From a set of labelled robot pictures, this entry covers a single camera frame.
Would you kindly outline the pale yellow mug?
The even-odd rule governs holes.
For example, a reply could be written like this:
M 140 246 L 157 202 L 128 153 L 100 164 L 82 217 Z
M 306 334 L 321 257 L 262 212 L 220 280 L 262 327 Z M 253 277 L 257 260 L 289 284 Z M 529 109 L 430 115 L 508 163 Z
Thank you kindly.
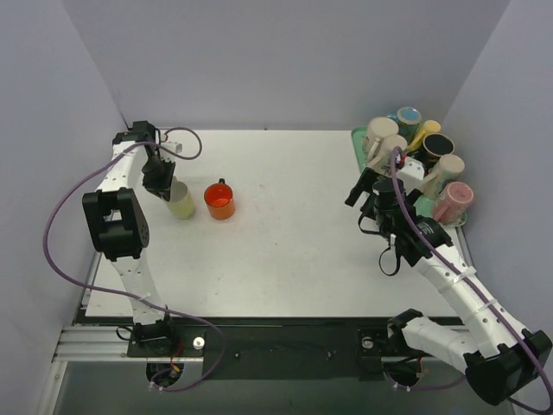
M 178 219 L 186 220 L 194 215 L 194 201 L 188 186 L 174 179 L 170 189 L 170 199 L 165 202 L 169 211 Z

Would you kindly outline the orange mug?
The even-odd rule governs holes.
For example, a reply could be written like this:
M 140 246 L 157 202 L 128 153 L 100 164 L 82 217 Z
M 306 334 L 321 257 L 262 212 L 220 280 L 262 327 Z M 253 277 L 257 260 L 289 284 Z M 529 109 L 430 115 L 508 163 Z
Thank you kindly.
M 215 220 L 227 220 L 235 212 L 233 191 L 224 178 L 206 188 L 204 202 L 210 216 Z

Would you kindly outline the pink patterned mug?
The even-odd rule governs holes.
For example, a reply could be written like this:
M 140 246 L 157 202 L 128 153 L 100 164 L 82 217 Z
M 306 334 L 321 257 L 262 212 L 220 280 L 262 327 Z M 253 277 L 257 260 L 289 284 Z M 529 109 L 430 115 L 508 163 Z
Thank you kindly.
M 434 220 L 455 223 L 474 202 L 474 191 L 464 182 L 450 182 L 438 195 L 432 209 Z

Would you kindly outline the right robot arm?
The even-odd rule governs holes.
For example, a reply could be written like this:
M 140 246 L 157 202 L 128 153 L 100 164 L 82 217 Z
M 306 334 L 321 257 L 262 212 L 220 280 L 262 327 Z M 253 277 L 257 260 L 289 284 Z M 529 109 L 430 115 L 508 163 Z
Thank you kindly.
M 345 203 L 352 207 L 362 194 L 368 197 L 360 219 L 370 219 L 384 238 L 396 262 L 406 262 L 442 295 L 466 327 L 459 334 L 422 312 L 409 309 L 388 322 L 388 348 L 404 354 L 410 349 L 430 354 L 464 374 L 474 392 L 487 404 L 511 400 L 513 394 L 541 378 L 552 350 L 551 339 L 531 331 L 506 311 L 467 265 L 451 237 L 435 220 L 416 213 L 403 182 L 364 169 Z

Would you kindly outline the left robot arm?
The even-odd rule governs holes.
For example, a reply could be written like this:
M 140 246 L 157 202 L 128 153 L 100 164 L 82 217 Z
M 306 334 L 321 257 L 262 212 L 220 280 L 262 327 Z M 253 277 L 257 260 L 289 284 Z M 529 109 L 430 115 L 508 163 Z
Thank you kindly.
M 83 195 L 82 206 L 97 252 L 117 271 L 130 299 L 133 324 L 130 343 L 148 354 L 169 356 L 178 335 L 155 287 L 145 249 L 149 225 L 137 199 L 135 183 L 162 201 L 171 196 L 175 161 L 156 148 L 156 127 L 136 121 L 112 140 L 114 164 L 98 188 Z

